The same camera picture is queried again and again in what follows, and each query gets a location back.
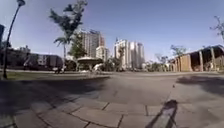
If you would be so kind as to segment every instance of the high-rise building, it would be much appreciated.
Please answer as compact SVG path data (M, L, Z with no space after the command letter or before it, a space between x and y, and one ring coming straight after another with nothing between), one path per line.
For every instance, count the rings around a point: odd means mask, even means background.
M117 40L114 47L114 56L116 58L120 57L119 49L121 47L124 48L123 57L121 58L122 68L141 69L145 60L143 45L137 42L128 42L127 40Z
M100 46L105 46L105 39L100 35Z
M109 49L104 46L99 46L96 48L96 57L102 59L104 62L108 60Z
M100 32L99 31L81 31L82 45L86 50L87 56L96 57L96 48L100 44Z

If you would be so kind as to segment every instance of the street lamp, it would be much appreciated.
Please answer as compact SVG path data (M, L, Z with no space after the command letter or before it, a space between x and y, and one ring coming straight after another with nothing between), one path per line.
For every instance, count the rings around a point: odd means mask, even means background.
M6 45L5 45L5 55L4 55L4 63L3 63L3 78L4 79L7 79L7 74L6 74L6 68L7 68L7 52L8 52L8 44L9 44L9 39L10 39L10 36L11 36L11 32L12 32L12 27L13 27L13 24L16 20L16 16L19 12L19 9L20 7L24 6L26 3L24 0L17 0L17 3L18 3L18 7L16 9L16 13L12 19L12 23L10 25L10 28L9 28L9 33L8 33L8 36L7 36L7 40L6 40Z

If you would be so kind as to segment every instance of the paved plaza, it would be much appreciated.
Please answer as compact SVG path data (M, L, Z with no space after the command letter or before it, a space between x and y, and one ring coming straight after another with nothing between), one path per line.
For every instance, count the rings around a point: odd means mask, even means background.
M223 96L218 74L4 81L0 128L223 128Z

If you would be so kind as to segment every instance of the blue sky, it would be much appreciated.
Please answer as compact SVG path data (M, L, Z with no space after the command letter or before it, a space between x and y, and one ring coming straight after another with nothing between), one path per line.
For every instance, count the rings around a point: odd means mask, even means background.
M32 52L62 56L62 47L53 44L62 32L52 23L51 8L61 12L75 0L26 0L17 17L11 42L13 47L28 45ZM0 24L6 34L16 10L16 0L1 0ZM113 53L116 37L144 44L146 60L155 54L172 56L170 45L183 45L188 51L203 45L223 44L209 27L216 25L213 16L224 20L223 0L88 0L83 16L86 29L101 31L106 46Z

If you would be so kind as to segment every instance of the low building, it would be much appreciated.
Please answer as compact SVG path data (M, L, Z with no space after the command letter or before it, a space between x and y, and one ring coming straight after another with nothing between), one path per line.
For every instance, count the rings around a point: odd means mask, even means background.
M216 71L224 69L224 47L210 46L170 60L174 72Z
M109 49L104 46L99 46L96 48L96 57L102 59L104 62L108 60Z
M62 67L63 61L58 55L38 54L38 65L46 68Z

